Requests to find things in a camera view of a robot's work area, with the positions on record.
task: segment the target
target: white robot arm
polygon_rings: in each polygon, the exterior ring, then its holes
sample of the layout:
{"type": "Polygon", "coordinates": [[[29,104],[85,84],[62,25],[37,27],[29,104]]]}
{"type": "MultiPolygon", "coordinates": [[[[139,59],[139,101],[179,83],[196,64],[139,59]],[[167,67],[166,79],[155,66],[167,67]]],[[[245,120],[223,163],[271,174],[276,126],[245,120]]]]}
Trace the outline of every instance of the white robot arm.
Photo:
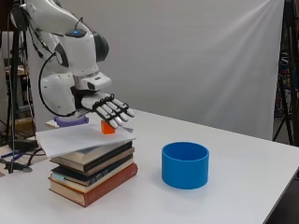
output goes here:
{"type": "Polygon", "coordinates": [[[20,26],[21,14],[27,21],[39,57],[47,59],[40,73],[39,88],[48,110],[60,117],[95,112],[113,128],[122,126],[128,116],[135,115],[128,104],[115,99],[114,94],[102,92],[111,84],[111,79],[101,73],[97,65],[109,50],[102,36],[64,10],[58,0],[27,0],[12,10],[16,27],[20,26]],[[46,65],[53,73],[41,78],[46,65]],[[47,106],[43,96],[57,112],[47,106]]]}

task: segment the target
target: white curtain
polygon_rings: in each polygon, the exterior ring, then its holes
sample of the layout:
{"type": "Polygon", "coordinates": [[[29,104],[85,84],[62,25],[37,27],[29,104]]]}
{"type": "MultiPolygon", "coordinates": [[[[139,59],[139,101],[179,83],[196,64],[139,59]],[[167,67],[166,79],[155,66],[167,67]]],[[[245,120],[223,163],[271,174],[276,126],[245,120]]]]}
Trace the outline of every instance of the white curtain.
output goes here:
{"type": "Polygon", "coordinates": [[[107,39],[100,68],[119,99],[271,138],[284,0],[60,2],[107,39]]]}

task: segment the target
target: blue cylinder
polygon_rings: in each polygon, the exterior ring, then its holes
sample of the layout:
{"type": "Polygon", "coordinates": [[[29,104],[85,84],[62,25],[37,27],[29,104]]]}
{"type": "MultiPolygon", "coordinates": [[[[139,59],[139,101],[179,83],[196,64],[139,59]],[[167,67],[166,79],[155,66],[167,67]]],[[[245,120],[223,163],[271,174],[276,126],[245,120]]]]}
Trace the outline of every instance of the blue cylinder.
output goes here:
{"type": "Polygon", "coordinates": [[[176,142],[162,150],[162,179],[177,189],[198,189],[208,177],[209,152],[190,142],[176,142]]]}

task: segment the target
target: white table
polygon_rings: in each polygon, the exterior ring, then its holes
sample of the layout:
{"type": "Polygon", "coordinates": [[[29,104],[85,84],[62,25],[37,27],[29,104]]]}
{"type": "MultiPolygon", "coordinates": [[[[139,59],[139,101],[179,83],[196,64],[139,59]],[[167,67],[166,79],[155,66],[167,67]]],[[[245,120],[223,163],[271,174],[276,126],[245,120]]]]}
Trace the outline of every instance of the white table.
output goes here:
{"type": "Polygon", "coordinates": [[[263,223],[299,164],[299,148],[150,113],[137,111],[128,127],[137,136],[136,177],[82,208],[48,190],[55,164],[42,161],[30,174],[0,179],[1,223],[263,223]],[[209,181],[201,189],[173,189],[161,179],[161,149],[175,141],[209,148],[209,181]]]}

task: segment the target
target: purple object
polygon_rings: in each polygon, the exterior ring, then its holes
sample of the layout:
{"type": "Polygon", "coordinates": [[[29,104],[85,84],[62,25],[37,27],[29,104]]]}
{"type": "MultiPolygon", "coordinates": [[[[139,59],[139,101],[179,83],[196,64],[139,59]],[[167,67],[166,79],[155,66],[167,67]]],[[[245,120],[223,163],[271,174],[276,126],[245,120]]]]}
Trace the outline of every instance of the purple object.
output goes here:
{"type": "Polygon", "coordinates": [[[74,119],[69,121],[61,120],[59,117],[55,117],[54,120],[56,121],[57,125],[61,128],[85,124],[90,121],[86,116],[83,116],[80,119],[74,119]]]}

